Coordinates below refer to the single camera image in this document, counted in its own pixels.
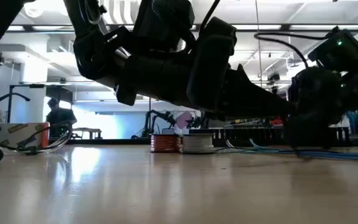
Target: white column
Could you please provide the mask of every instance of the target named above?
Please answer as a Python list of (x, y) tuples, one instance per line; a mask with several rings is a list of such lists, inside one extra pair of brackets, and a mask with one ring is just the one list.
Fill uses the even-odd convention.
[[(48, 64), (38, 58), (29, 57), (21, 65), (21, 82), (46, 82)], [(15, 97), (12, 101), (12, 123), (40, 123), (43, 121), (46, 88), (16, 87), (14, 92), (31, 99), (26, 102)]]

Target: blue cable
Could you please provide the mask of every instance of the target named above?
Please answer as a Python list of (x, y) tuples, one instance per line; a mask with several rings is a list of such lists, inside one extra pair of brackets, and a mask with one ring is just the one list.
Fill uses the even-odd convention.
[[(290, 149), (287, 151), (283, 151), (282, 148), (274, 148), (274, 147), (263, 147), (256, 145), (252, 139), (250, 139), (251, 144), (255, 148), (255, 150), (247, 150), (244, 149), (241, 153), (247, 154), (294, 154), (296, 151)], [(330, 159), (347, 159), (347, 160), (358, 160), (358, 152), (321, 152), (321, 151), (298, 151), (300, 156), (305, 157), (318, 157), (318, 158), (330, 158)]]

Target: table surface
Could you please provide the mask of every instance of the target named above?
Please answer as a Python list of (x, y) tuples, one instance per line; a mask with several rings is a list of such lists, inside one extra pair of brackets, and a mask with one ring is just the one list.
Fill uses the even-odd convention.
[(358, 223), (358, 162), (67, 146), (0, 162), (0, 223)]

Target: man in dark shirt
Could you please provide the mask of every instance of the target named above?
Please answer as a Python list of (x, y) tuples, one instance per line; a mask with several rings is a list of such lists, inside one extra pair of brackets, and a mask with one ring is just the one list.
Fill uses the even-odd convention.
[[(48, 102), (48, 105), (51, 109), (51, 112), (49, 112), (47, 115), (47, 122), (49, 122), (50, 125), (57, 124), (62, 121), (69, 121), (70, 125), (73, 125), (77, 122), (73, 110), (59, 108), (57, 100), (51, 99)], [(65, 131), (66, 129), (64, 127), (51, 128), (49, 136), (51, 138), (59, 138)]]

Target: white wire spool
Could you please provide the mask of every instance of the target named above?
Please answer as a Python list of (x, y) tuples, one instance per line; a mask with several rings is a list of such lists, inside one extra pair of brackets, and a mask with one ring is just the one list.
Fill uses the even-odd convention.
[(212, 134), (186, 134), (183, 136), (184, 154), (211, 154), (215, 153), (212, 143)]

